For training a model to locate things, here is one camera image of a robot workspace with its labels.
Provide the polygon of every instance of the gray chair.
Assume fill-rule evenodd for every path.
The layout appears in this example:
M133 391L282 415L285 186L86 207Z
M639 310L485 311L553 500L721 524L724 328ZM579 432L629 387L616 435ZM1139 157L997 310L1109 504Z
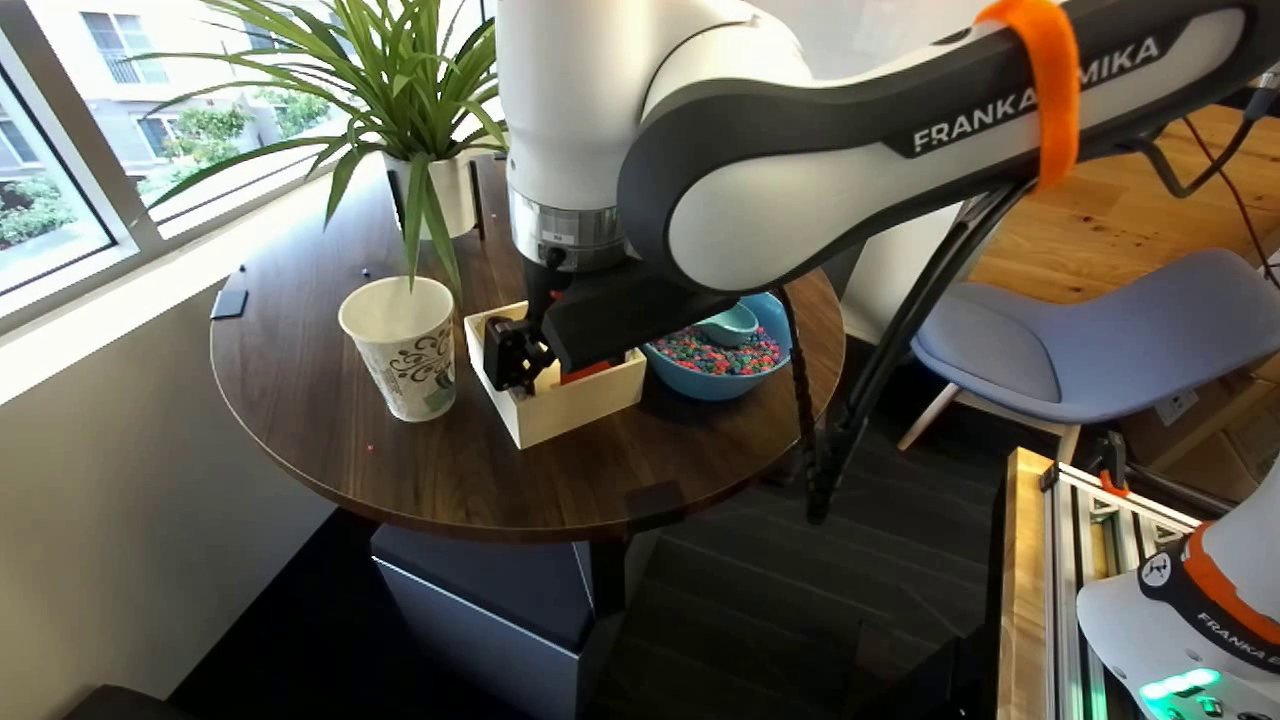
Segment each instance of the gray chair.
M969 403L1062 435L1072 459L1083 423L1120 422L1280 354L1280 287L1210 247L1087 305L1041 305L951 283L911 338L943 391L900 435L909 451L947 409Z

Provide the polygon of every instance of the window sill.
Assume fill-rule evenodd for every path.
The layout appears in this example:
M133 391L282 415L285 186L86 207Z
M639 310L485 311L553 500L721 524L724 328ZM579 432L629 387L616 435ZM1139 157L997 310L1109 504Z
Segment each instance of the window sill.
M274 203L226 220L187 246L141 265L137 274L100 283L45 315L0 338L0 403L23 398L50 377L110 350L159 311L201 297L234 278L265 239L290 231L298 218L326 214L327 179L308 179L282 194Z

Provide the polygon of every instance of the round wooden table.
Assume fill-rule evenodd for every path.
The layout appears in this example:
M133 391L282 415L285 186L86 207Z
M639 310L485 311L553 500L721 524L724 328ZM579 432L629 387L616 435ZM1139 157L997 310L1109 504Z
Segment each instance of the round wooden table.
M477 163L477 190L485 238L457 246L465 311L525 297L506 169ZM602 541L724 500L778 473L799 445L793 372L732 403L691 403L650 381L637 409L521 451L473 363L461 360L461 398L443 422L394 422L337 328L337 305L365 278L396 274L394 238L382 178L355 178L355 198L327 229L302 218L229 281L229 287L250 287L250 311L208 332L229 411L341 507L477 541ZM820 422L845 363L842 310L820 274L787 283L787 297Z

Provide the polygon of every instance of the chair leg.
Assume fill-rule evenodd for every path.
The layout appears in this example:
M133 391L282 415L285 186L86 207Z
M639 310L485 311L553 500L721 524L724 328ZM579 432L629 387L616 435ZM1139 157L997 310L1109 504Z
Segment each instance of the chair leg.
M1079 445L1079 423L1066 423L1066 432L1057 442L1057 459L1072 464L1076 459L1076 445Z
M917 415L917 423L897 442L897 451L909 451L958 398L961 398L961 384L947 384L943 391L936 391L931 403Z

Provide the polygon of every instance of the white paper cup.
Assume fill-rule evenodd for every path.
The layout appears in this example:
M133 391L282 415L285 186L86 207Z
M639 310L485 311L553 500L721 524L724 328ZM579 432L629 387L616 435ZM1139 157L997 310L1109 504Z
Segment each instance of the white paper cup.
M362 350L387 411L405 423L436 422L457 402L457 305L427 278L383 278L362 283L337 326Z

